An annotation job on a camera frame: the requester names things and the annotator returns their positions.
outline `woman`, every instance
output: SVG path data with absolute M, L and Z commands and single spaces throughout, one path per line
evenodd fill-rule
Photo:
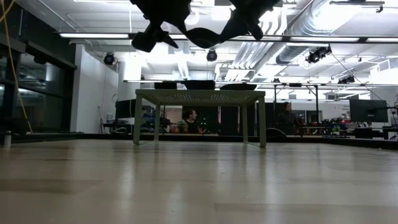
M 187 109 L 182 114 L 182 119 L 187 126 L 185 132 L 188 134 L 199 134 L 199 124 L 196 122 L 197 112 L 193 109 Z

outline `table leg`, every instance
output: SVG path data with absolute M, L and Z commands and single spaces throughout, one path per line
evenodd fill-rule
M 139 145 L 139 135 L 141 131 L 141 110 L 142 110 L 142 95 L 137 94 L 136 113 L 134 116 L 134 137 L 132 140 L 135 145 Z
M 263 96 L 259 97 L 259 119 L 260 119 L 260 147 L 266 147 L 266 103 Z
M 160 128 L 160 105 L 156 105 L 155 110 L 155 141 L 159 141 L 159 128 Z
M 243 142 L 248 143 L 248 106 L 243 105 L 242 107 L 242 119 L 243 119 Z

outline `spotlight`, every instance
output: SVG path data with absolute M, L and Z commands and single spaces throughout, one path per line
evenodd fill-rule
M 305 61 L 308 63 L 317 63 L 330 53 L 332 53 L 330 45 L 328 47 L 319 47 L 316 50 L 311 51 Z
M 207 53 L 207 61 L 214 62 L 216 60 L 217 60 L 216 50 L 209 50 L 209 52 Z
M 114 57 L 114 52 L 106 53 L 104 58 L 104 63 L 106 65 L 115 65 L 118 62 L 117 58 Z
M 347 83 L 354 83 L 354 82 L 355 82 L 354 76 L 350 75 L 350 76 L 347 78 Z
M 347 77 L 347 78 L 338 80 L 338 83 L 337 83 L 337 84 L 347 84 L 347 83 L 354 83 L 354 82 L 355 82 L 355 77 L 352 76 L 352 75 L 350 75 L 350 76 Z

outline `desk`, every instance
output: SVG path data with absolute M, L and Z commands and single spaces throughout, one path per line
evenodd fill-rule
M 265 147 L 266 104 L 264 91 L 234 90 L 136 90 L 136 114 L 141 114 L 142 99 L 156 105 L 155 141 L 159 140 L 160 106 L 241 106 L 243 113 L 243 141 L 248 142 L 248 105 L 259 101 L 260 147 Z M 135 145 L 139 145 L 141 116 L 135 117 Z

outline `long hair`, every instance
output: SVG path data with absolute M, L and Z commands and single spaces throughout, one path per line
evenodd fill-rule
M 188 119 L 191 114 L 193 114 L 194 109 L 186 109 L 182 113 L 182 119 Z

